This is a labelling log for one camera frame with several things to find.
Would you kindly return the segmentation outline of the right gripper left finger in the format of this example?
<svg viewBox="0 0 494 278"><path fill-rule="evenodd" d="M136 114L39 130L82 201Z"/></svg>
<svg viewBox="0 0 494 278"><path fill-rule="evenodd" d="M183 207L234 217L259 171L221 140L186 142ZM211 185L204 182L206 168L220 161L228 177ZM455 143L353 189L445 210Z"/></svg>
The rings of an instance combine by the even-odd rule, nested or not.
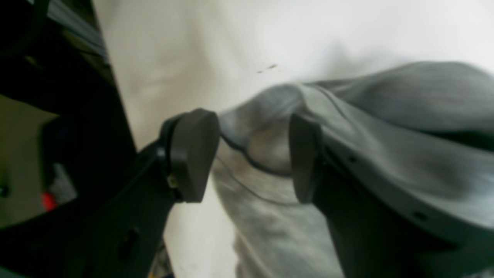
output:
<svg viewBox="0 0 494 278"><path fill-rule="evenodd" d="M2 278L146 278L176 203L200 203L220 141L215 112L168 119L100 190L1 229Z"/></svg>

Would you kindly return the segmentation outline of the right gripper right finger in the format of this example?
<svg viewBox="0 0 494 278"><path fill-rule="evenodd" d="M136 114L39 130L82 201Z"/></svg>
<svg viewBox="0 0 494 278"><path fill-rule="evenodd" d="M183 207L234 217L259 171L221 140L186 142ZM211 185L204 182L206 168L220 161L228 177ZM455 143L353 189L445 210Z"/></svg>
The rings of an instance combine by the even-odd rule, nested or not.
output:
<svg viewBox="0 0 494 278"><path fill-rule="evenodd" d="M425 204L293 114L296 197L326 217L346 278L492 278L493 231Z"/></svg>

